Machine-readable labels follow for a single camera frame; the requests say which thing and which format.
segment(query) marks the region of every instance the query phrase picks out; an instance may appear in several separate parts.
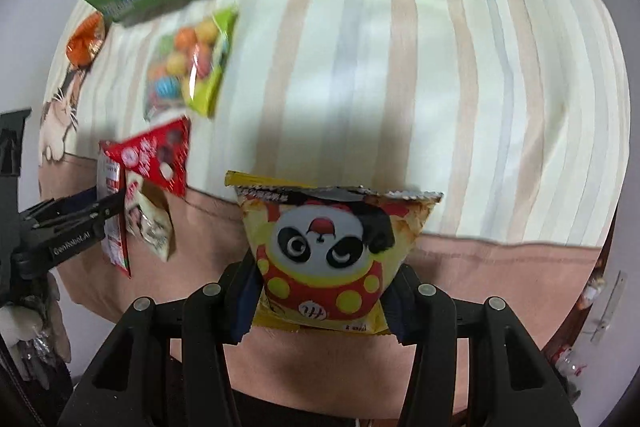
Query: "panda ear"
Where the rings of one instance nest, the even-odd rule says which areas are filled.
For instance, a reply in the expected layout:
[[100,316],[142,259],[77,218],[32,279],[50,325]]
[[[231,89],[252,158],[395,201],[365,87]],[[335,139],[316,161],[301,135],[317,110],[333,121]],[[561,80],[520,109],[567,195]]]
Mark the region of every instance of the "panda ear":
[[362,241],[371,253],[388,250],[396,243],[391,219],[384,210],[363,201],[348,203],[362,223]]

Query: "panda face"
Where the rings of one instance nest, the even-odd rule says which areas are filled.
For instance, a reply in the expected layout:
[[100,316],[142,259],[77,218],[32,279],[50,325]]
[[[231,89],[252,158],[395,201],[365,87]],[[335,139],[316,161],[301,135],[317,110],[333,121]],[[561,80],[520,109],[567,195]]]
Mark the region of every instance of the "panda face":
[[351,212],[305,204],[277,221],[271,255],[293,277],[356,275],[370,263],[362,234],[362,224]]

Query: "brown fabric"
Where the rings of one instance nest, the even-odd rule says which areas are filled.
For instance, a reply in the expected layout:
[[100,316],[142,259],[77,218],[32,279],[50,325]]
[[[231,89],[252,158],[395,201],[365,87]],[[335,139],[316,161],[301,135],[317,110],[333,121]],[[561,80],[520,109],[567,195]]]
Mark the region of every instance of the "brown fabric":
[[[65,155],[40,170],[43,198],[74,194],[95,184],[95,161]],[[168,195],[177,250],[167,263],[128,237],[132,277],[120,273],[100,246],[59,267],[74,302],[117,321],[140,296],[162,303],[185,298],[215,281],[247,249],[234,204],[194,190],[184,200]],[[409,256],[420,279],[455,298],[482,302],[503,297],[539,346],[573,306],[598,249],[556,245],[505,247],[470,239],[422,236]],[[179,357],[179,345],[172,352]],[[240,346],[226,347],[238,391],[295,409],[360,418],[398,417],[414,350],[391,336],[254,328]],[[455,410],[466,406],[468,352],[458,346]]]

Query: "green candy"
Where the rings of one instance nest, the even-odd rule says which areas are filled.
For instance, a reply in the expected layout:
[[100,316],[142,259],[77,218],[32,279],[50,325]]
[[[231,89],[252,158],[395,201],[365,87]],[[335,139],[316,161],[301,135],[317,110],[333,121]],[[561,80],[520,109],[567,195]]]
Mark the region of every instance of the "green candy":
[[165,35],[158,41],[158,54],[166,57],[174,50],[174,38],[171,35]]

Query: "yellow polka dot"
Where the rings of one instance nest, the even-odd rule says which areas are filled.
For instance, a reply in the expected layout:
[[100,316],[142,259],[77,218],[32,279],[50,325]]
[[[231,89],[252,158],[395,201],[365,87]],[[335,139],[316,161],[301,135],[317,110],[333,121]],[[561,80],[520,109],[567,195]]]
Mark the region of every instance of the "yellow polka dot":
[[286,280],[280,277],[274,277],[267,283],[267,288],[279,299],[286,299],[289,297],[290,288]]
[[375,293],[380,288],[380,279],[375,275],[367,275],[364,280],[364,289],[369,293]]
[[258,270],[262,275],[266,274],[269,271],[269,261],[266,259],[260,259],[258,261]]
[[342,313],[355,313],[362,306],[362,297],[354,290],[347,290],[338,295],[335,304]]

